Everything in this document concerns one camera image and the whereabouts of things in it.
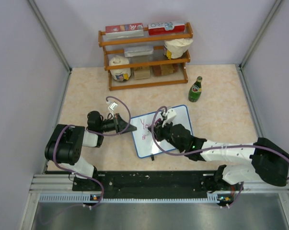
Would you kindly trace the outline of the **blue framed whiteboard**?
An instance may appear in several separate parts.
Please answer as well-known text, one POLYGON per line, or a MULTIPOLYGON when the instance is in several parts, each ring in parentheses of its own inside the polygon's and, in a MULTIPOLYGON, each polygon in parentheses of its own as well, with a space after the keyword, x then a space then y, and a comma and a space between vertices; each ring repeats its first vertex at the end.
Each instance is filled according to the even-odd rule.
MULTIPOLYGON (((176 112, 176 118, 173 120, 173 124, 182 124, 193 134, 187 106, 182 104, 174 106, 172 109, 176 112)), ((161 153, 160 149, 157 148, 153 142, 151 132, 148 130, 148 127, 152 124, 154 114, 154 112, 151 112, 131 118, 130 124, 137 128, 136 131, 132 132, 132 136, 139 158, 146 158, 161 153)))

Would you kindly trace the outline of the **magenta capped whiteboard marker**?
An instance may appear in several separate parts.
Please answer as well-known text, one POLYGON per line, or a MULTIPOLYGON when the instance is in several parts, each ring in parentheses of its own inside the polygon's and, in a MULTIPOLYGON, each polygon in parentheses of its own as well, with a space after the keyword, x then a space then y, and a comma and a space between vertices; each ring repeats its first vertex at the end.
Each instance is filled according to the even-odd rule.
POLYGON ((162 120, 158 119, 157 121, 154 122, 154 124, 151 124, 148 127, 148 131, 151 133, 156 133, 158 128, 162 125, 162 120))

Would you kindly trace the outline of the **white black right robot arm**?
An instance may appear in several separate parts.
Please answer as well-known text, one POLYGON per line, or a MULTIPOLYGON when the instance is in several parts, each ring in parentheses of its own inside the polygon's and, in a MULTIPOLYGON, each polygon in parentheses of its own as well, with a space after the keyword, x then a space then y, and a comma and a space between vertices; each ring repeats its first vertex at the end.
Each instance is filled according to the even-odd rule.
POLYGON ((224 144, 197 138, 183 125, 173 123, 150 126, 155 143, 166 141, 192 161, 222 161, 215 173, 215 185, 224 190, 245 181, 262 180, 284 187, 289 179, 289 154, 267 138, 250 144, 224 144))

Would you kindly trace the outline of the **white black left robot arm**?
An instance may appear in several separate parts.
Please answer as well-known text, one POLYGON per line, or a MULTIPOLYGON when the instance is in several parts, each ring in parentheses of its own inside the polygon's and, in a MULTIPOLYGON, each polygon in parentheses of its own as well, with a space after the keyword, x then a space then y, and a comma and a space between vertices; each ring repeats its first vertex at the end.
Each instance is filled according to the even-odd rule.
POLYGON ((100 179, 94 175, 96 168, 82 156, 82 147, 99 148, 104 140, 104 133, 115 131, 128 133, 136 131, 134 125, 124 121, 119 113, 109 114, 107 119, 98 112, 91 111, 87 115, 87 127, 58 124, 45 148, 45 158, 55 159, 60 167, 79 173, 78 178, 89 190, 99 186, 100 179))

